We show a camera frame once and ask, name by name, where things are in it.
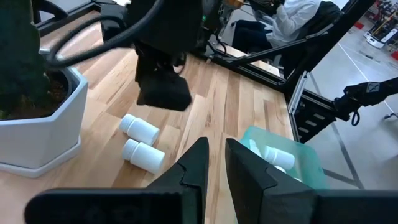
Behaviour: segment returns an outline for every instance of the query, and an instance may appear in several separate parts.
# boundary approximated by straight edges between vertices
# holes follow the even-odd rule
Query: wooden table
[[[72,27],[97,14],[89,13],[46,35],[42,38],[42,46],[52,45]],[[70,42],[63,54],[74,54],[98,44],[102,44],[99,25]],[[127,136],[118,130],[118,125],[126,113],[160,128],[161,134],[154,147],[166,153],[163,171],[200,136],[208,137],[210,167],[206,222],[234,222],[224,163],[225,139],[240,139],[250,125],[292,139],[283,94],[226,68],[189,56],[183,76],[190,86],[193,103],[185,112],[137,106],[136,60],[133,49],[118,49],[76,66],[89,81],[81,127],[81,152],[37,179],[0,172],[1,223],[23,223],[26,203],[45,189],[145,187],[157,178],[160,174],[147,173],[121,158]]]

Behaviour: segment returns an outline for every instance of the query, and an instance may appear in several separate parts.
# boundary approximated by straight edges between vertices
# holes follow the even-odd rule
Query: hexagonal planter
[[[61,71],[73,92],[53,115],[0,121],[0,170],[34,178],[77,155],[88,83],[75,68]]]

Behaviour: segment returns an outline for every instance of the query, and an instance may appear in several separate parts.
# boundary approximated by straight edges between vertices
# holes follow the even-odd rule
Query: white jacket
[[[273,47],[295,41],[300,28],[317,13],[320,3],[321,0],[286,0],[277,9],[273,32],[267,35],[267,40]]]

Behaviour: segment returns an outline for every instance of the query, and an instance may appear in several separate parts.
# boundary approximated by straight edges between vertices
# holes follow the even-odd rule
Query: potted plant
[[[75,68],[46,69],[31,7],[1,1],[0,170],[38,177],[79,151],[88,84]]]

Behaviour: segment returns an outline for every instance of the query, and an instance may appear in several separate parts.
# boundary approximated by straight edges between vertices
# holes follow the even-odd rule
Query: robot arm
[[[145,0],[125,7],[104,4],[101,15],[71,30],[50,50],[47,65],[62,68],[103,54],[116,47],[134,47],[138,54],[136,82],[139,105],[185,110],[191,103],[187,81],[174,66],[184,65],[185,52],[202,39],[203,18],[221,0]],[[59,60],[56,54],[80,31],[101,22],[104,44]]]
[[[342,114],[357,112],[361,106],[373,106],[388,96],[398,93],[398,78],[384,82],[364,82],[347,86],[344,95],[334,100],[335,108]]]

